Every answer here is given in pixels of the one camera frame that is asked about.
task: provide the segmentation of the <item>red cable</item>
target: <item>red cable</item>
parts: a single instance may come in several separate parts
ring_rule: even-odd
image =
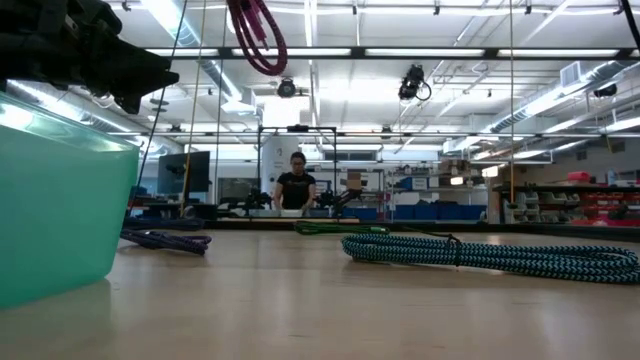
[[[278,28],[278,24],[276,24],[273,16],[271,16],[263,0],[227,0],[227,4],[229,5],[231,21],[236,30],[238,43],[251,66],[264,75],[277,76],[282,74],[287,67],[287,44]],[[258,41],[262,41],[266,47],[266,35],[260,25],[259,12],[262,12],[276,40],[278,57],[275,64],[269,63],[265,56],[260,53],[251,34],[251,30],[249,30],[249,26],[251,26],[253,34],[255,34]]]

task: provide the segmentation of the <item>dark hair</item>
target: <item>dark hair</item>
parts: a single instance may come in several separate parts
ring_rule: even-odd
[[[300,151],[296,151],[293,154],[291,154],[291,159],[289,161],[291,162],[293,161],[293,159],[300,159],[302,160],[303,163],[305,164],[307,163],[307,158]]]

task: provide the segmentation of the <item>ceiling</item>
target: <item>ceiling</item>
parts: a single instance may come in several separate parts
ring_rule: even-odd
[[[180,0],[161,1],[176,1],[178,6],[182,6]],[[317,20],[312,16],[317,24],[312,36],[306,34],[313,31],[305,26],[306,1],[308,0],[266,1],[290,47],[450,47],[454,44],[467,47],[509,47],[511,43],[508,13],[496,14],[508,11],[509,1],[442,0],[439,1],[441,14],[434,16],[431,14],[434,1],[318,0]],[[122,10],[120,0],[111,2],[116,15],[123,22],[121,37],[124,40],[143,48],[173,46],[173,38],[145,8],[143,2],[128,3],[132,7],[130,12]],[[186,20],[206,46],[238,45],[235,35],[225,26],[224,3],[206,2],[204,33],[201,33],[202,8],[205,2],[188,2]],[[354,3],[358,6],[357,16],[352,13]],[[516,12],[513,15],[515,47],[634,47],[624,15],[612,14],[618,6],[616,0],[533,0],[530,3],[535,11],[529,15],[522,13],[527,1],[514,0],[513,3]],[[456,43],[456,38],[467,26],[464,36]],[[314,60],[319,85],[315,95],[319,98],[320,105],[317,125],[336,126],[345,131],[379,131],[385,124],[393,125],[393,129],[397,131],[480,131],[487,121],[492,121],[497,114],[509,109],[512,96],[516,105],[525,101],[527,97],[558,81],[559,71],[571,61],[516,61],[511,64],[509,61],[479,63],[457,60],[444,61],[438,66],[439,63],[438,60],[411,59]],[[412,64],[422,65],[427,74],[434,69],[437,71],[428,79],[433,89],[432,98],[420,106],[414,104],[405,108],[400,104],[397,93],[401,78]],[[281,76],[269,77],[258,73],[244,59],[224,60],[219,65],[238,88],[253,89],[258,95],[258,102],[264,102],[268,96],[273,96],[274,85],[282,79]],[[223,103],[225,100],[219,99],[215,84],[206,74],[200,72],[199,80],[197,79],[198,65],[195,61],[175,60],[172,71],[180,74],[180,83],[171,87],[166,94],[165,100],[169,105],[165,107],[167,112],[162,114],[160,129],[166,130],[171,124],[181,124],[182,129],[188,130],[192,116],[195,118],[195,131],[215,131],[218,118],[221,119],[222,131],[256,129],[255,116],[238,116],[219,111],[219,100]],[[482,71],[487,71],[486,76],[475,83]],[[298,87],[308,89],[309,62],[291,60],[283,76],[292,77]],[[196,93],[197,80],[199,91]],[[628,74],[619,84],[619,96],[629,96],[637,91],[636,80],[635,73]],[[154,107],[149,100],[158,98],[159,94],[160,92],[156,92],[144,98],[143,106],[146,110]],[[527,121],[534,124],[533,128],[536,130],[544,131],[558,121],[570,119],[587,112],[593,106],[603,106],[611,101],[612,98],[587,101],[586,96],[581,95]],[[129,118],[146,127],[152,124],[145,115]],[[310,113],[303,113],[301,121],[311,124]],[[392,139],[394,142],[405,140]],[[445,140],[417,138],[413,144],[442,143]],[[212,142],[212,139],[200,138],[199,141]],[[239,141],[252,140],[220,138],[221,143]],[[345,141],[379,142],[380,139],[354,138]]]

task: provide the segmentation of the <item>green rope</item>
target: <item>green rope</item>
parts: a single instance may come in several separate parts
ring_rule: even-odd
[[[472,266],[529,276],[599,283],[640,282],[638,257],[613,246],[510,246],[409,236],[353,234],[342,239],[354,259]]]
[[[356,233],[356,234],[388,234],[389,229],[381,226],[340,225],[298,221],[294,229],[302,235]]]

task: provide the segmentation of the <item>teal rope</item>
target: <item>teal rope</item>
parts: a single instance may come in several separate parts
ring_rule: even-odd
[[[409,236],[352,234],[342,239],[354,259],[460,265],[529,276],[598,283],[640,283],[638,257],[614,246],[510,246]]]

